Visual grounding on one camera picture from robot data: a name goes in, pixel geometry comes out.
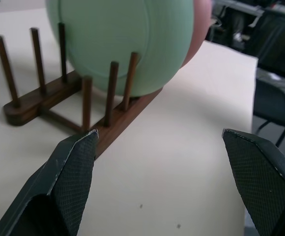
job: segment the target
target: wooden peg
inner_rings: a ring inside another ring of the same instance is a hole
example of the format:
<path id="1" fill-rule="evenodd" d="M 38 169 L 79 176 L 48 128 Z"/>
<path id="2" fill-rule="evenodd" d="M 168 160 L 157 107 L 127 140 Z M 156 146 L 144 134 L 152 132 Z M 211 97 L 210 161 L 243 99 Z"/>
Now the wooden peg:
<path id="1" fill-rule="evenodd" d="M 123 111 L 125 112 L 128 110 L 129 106 L 129 99 L 133 85 L 133 78 L 136 72 L 137 61 L 138 61 L 138 53 L 132 52 L 127 72 L 127 79 L 126 79 L 124 98 L 123 98 Z"/>
<path id="2" fill-rule="evenodd" d="M 89 131 L 91 128 L 91 92 L 92 92 L 92 78 L 85 76 L 83 78 L 83 132 Z"/>
<path id="3" fill-rule="evenodd" d="M 9 91 L 11 94 L 12 98 L 12 104 L 14 108 L 19 108 L 20 107 L 20 100 L 18 98 L 16 86 L 15 86 L 15 81 L 13 78 L 13 74 L 11 72 L 11 67 L 8 59 L 8 55 L 6 52 L 5 44 L 4 44 L 4 39 L 0 35 L 0 61 L 2 64 L 2 67 L 4 69 L 6 81 L 9 87 Z"/>
<path id="4" fill-rule="evenodd" d="M 39 84 L 40 84 L 40 93 L 42 95 L 45 95 L 47 91 L 46 91 L 46 86 L 45 86 L 42 56 L 41 56 L 41 49 L 40 49 L 39 30 L 37 28 L 31 28 L 30 30 L 31 30 L 33 48 L 34 48 L 34 53 L 35 53 L 36 69 L 37 69 L 38 79 L 39 79 Z"/>
<path id="5" fill-rule="evenodd" d="M 105 127 L 111 126 L 112 110 L 113 110 L 116 81 L 117 81 L 117 73 L 118 73 L 118 62 L 112 61 L 111 62 L 111 68 L 110 68 L 108 97 L 107 97 L 107 104 L 106 104 L 105 117 L 104 117 L 104 126 Z"/>
<path id="6" fill-rule="evenodd" d="M 58 24 L 62 82 L 67 83 L 65 24 Z"/>

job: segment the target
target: green plate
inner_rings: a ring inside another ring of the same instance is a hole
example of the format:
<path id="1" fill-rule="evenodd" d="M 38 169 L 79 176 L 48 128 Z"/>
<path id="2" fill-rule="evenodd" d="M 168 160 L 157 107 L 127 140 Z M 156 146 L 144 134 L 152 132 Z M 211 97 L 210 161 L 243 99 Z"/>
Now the green plate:
<path id="1" fill-rule="evenodd" d="M 76 71 L 108 89 L 119 62 L 116 93 L 124 92 L 131 52 L 140 55 L 132 96 L 163 87 L 179 70 L 193 34 L 193 0 L 46 0 L 52 30 L 66 26 L 67 57 Z"/>

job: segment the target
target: mint green plate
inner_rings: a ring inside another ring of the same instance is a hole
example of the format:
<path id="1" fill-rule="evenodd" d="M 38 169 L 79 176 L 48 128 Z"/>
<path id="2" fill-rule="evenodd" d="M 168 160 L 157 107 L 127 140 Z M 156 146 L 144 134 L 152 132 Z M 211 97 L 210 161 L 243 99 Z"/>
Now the mint green plate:
<path id="1" fill-rule="evenodd" d="M 140 55 L 132 96 L 163 87 L 179 70 L 193 34 L 193 0 L 46 0 L 58 40 L 66 26 L 67 57 L 76 71 L 108 89 L 111 61 L 119 62 L 116 93 L 124 92 L 131 52 Z"/>

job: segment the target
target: chair leg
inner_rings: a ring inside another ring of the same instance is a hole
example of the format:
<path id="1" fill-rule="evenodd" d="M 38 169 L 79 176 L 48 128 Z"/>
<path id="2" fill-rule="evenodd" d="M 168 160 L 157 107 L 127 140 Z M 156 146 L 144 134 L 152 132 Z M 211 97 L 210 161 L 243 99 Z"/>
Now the chair leg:
<path id="1" fill-rule="evenodd" d="M 276 142 L 276 146 L 279 147 L 280 144 L 282 143 L 282 141 L 285 138 L 285 130 L 282 132 L 282 135 L 280 136 L 280 138 L 278 139 L 278 141 Z"/>
<path id="2" fill-rule="evenodd" d="M 270 121 L 266 121 L 264 124 L 262 124 L 262 125 L 256 130 L 255 134 L 258 135 L 259 132 L 261 131 L 261 129 L 262 129 L 263 127 L 265 127 L 266 125 L 268 125 L 269 123 L 270 123 Z"/>

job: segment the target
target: white table surface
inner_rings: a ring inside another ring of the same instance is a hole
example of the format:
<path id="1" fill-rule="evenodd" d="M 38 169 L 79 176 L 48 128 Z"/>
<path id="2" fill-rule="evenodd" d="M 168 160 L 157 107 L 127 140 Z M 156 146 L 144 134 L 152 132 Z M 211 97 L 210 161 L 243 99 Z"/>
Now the white table surface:
<path id="1" fill-rule="evenodd" d="M 44 9 L 1 13 L 0 34 L 20 94 L 37 87 L 30 27 L 40 28 L 47 81 L 60 76 Z M 95 162 L 79 235 L 242 236 L 244 206 L 221 134 L 223 128 L 251 130 L 256 65 L 255 58 L 205 42 Z M 1 111 L 8 101 L 0 66 L 0 218 L 68 137 L 67 130 L 41 118 L 9 126 Z M 104 95 L 97 92 L 93 103 L 96 122 Z M 55 110 L 81 123 L 81 105 L 76 94 Z"/>

